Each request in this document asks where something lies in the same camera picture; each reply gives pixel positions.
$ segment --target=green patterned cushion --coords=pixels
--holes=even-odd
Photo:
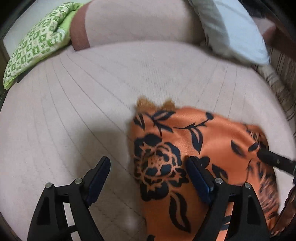
[[[9,89],[14,79],[70,41],[71,20],[82,4],[67,2],[52,10],[19,43],[5,69],[3,84]]]

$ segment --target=blue gripper pad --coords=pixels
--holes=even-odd
[[[186,170],[202,202],[211,204],[214,190],[213,180],[208,170],[198,162],[198,158],[191,156],[186,161]]]

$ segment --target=striped fabric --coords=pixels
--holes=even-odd
[[[265,79],[278,98],[296,140],[296,62],[276,49],[269,48],[271,64],[255,65],[254,69]]]

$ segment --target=brown stripe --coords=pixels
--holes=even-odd
[[[90,3],[85,4],[77,11],[71,22],[70,36],[75,51],[90,48],[85,30],[85,15]]]

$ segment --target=cushion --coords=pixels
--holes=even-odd
[[[95,0],[73,18],[75,50],[136,40],[167,40],[199,44],[205,34],[198,16],[183,0]]]
[[[283,110],[251,68],[176,42],[72,50],[36,65],[11,87],[0,112],[0,212],[22,240],[44,185],[83,177],[103,155],[111,171],[90,208],[95,223],[106,241],[146,240],[128,151],[128,125],[141,95],[258,125],[271,151],[296,158]],[[283,205],[292,177],[276,175]]]
[[[8,61],[3,79],[5,89],[11,87],[19,74],[70,41],[70,23],[80,6],[74,2],[62,4],[28,32]]]
[[[213,52],[244,64],[268,64],[269,55],[255,22],[237,0],[189,0],[199,14]]]

